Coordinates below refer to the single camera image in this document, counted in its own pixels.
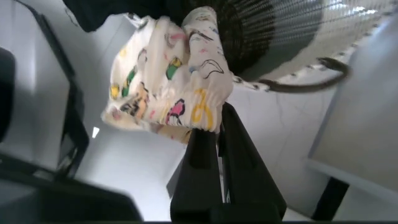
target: white floor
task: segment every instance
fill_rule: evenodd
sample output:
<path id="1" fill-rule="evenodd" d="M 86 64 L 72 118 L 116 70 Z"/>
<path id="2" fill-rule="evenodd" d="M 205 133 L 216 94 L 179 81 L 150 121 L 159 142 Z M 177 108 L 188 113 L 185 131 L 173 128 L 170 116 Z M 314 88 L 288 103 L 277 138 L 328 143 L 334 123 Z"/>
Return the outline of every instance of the white floor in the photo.
<path id="1" fill-rule="evenodd" d="M 146 220 L 169 219 L 165 185 L 184 146 L 155 134 L 118 131 L 100 119 L 108 98 L 113 57 L 134 32 L 132 25 L 122 16 L 113 16 L 97 32 L 87 34 L 70 22 L 61 0 L 23 1 L 49 19 L 84 91 L 87 131 L 100 130 L 91 140 L 78 178 L 129 194 Z M 312 214 L 328 181 L 327 176 L 308 169 L 306 161 L 333 93 L 283 95 L 236 90 L 228 100 L 289 207 L 306 216 Z"/>

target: black cloth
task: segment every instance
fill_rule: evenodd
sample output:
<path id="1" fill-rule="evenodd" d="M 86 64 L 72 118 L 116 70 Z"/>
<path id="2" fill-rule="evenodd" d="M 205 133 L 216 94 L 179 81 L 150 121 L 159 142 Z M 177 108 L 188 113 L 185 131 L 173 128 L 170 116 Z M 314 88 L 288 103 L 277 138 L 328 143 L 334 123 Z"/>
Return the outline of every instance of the black cloth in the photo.
<path id="1" fill-rule="evenodd" d="M 101 27 L 110 15 L 134 13 L 139 17 L 169 16 L 177 25 L 182 23 L 183 0 L 63 0 L 85 32 Z"/>

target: printed fabric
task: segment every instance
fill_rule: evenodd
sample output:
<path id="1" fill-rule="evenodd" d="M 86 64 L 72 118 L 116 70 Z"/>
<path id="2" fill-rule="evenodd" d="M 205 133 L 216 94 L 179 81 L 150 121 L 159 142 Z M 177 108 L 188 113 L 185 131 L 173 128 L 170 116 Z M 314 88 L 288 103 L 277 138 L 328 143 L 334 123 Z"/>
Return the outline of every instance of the printed fabric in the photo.
<path id="1" fill-rule="evenodd" d="M 103 121 L 185 144 L 193 128 L 218 133 L 233 74 L 215 11 L 193 10 L 182 28 L 166 17 L 143 21 L 114 59 Z"/>

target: laundry basket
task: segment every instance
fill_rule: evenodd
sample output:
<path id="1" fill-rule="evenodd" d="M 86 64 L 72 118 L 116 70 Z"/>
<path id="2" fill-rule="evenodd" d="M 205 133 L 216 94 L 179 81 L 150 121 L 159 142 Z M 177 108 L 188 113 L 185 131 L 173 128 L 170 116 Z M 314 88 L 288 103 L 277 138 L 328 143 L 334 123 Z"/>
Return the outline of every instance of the laundry basket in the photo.
<path id="1" fill-rule="evenodd" d="M 230 70 L 246 81 L 299 76 L 324 67 L 317 57 L 349 58 L 393 14 L 390 0 L 186 0 L 217 12 Z"/>

